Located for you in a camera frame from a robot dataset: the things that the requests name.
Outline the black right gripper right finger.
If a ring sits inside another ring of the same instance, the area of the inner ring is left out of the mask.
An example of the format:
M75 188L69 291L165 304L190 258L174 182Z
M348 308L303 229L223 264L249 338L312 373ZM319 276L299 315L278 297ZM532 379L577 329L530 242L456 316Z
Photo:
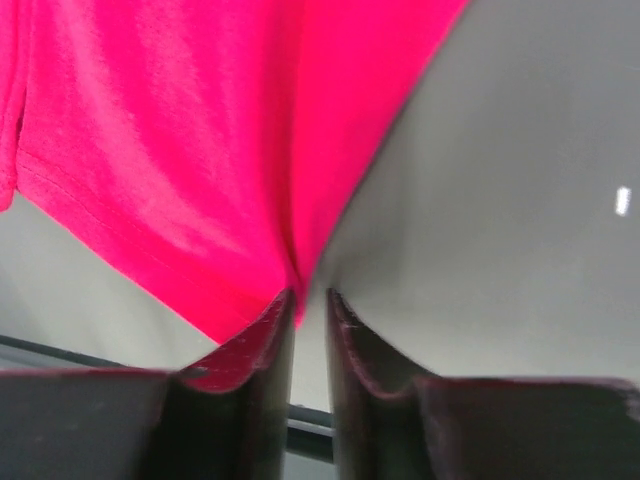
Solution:
M635 479L639 389L619 378L438 375L326 293L342 479Z

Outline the red t-shirt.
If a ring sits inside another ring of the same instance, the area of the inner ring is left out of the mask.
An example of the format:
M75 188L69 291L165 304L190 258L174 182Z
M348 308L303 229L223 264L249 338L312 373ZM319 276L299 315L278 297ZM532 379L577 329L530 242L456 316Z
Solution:
M5 1L22 195L212 340L313 270L462 1Z

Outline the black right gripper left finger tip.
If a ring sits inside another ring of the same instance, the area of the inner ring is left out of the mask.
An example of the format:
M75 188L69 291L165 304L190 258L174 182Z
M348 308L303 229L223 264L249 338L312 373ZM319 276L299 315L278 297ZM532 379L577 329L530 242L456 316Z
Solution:
M5 479L277 479L294 295L176 371L138 369L3 337Z

